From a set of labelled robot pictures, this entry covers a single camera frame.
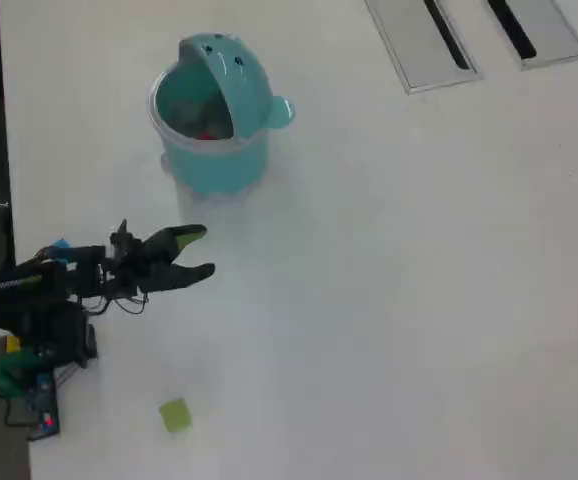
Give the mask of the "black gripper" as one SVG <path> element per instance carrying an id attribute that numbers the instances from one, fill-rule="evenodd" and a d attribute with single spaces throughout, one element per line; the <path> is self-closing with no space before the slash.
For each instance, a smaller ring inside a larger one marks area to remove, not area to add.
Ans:
<path id="1" fill-rule="evenodd" d="M 147 240 L 113 239 L 110 256 L 103 262 L 102 295 L 133 297 L 137 293 L 156 293 L 190 287 L 215 273 L 214 263 L 196 267 L 172 263 L 190 243 L 203 238 L 207 228 L 200 224 L 166 227 Z"/>

